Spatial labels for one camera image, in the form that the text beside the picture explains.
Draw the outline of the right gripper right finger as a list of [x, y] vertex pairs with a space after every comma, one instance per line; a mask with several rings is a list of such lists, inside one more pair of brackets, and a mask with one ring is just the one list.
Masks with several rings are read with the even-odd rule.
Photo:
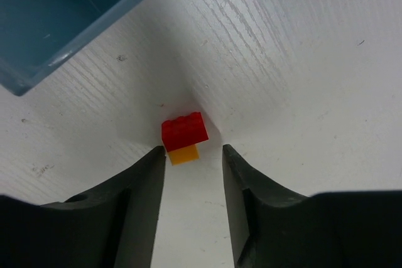
[[236, 267], [400, 267], [401, 192], [303, 196], [222, 148]]

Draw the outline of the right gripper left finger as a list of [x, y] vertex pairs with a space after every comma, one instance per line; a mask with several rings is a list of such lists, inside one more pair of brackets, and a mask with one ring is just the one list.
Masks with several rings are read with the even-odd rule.
[[149, 267], [165, 178], [157, 146], [63, 202], [1, 196], [2, 267]]

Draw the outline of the red yellow orange lego stack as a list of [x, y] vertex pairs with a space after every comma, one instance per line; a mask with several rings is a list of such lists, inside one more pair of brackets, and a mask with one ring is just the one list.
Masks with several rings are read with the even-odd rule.
[[161, 139], [172, 165], [199, 159], [197, 144], [209, 139], [200, 112], [192, 112], [161, 124]]

